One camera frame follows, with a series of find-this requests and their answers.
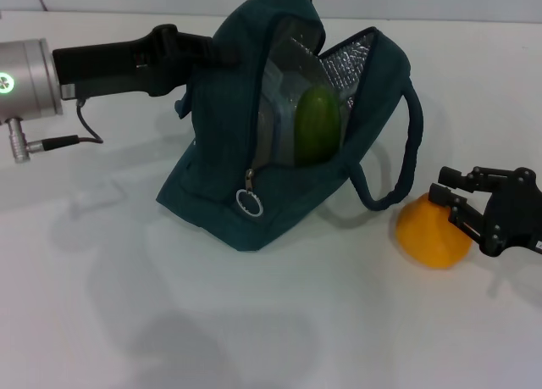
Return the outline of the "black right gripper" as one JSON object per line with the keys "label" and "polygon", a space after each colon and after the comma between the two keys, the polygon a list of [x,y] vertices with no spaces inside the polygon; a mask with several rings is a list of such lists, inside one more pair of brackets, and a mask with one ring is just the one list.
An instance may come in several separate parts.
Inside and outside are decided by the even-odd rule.
{"label": "black right gripper", "polygon": [[[450,189],[488,192],[484,216]],[[445,166],[438,184],[429,188],[429,201],[449,208],[448,221],[481,246],[487,256],[498,257],[509,247],[541,253],[541,190],[531,169],[477,166],[462,175]]]}

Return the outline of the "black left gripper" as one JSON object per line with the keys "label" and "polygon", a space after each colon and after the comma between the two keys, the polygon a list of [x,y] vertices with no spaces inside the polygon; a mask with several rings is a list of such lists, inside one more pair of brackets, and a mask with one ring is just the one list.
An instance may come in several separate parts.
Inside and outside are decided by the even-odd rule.
{"label": "black left gripper", "polygon": [[55,49],[52,56],[62,97],[127,92],[161,97],[179,85],[175,76],[186,62],[235,66],[241,61],[236,47],[180,33],[173,25],[157,26],[134,41]]}

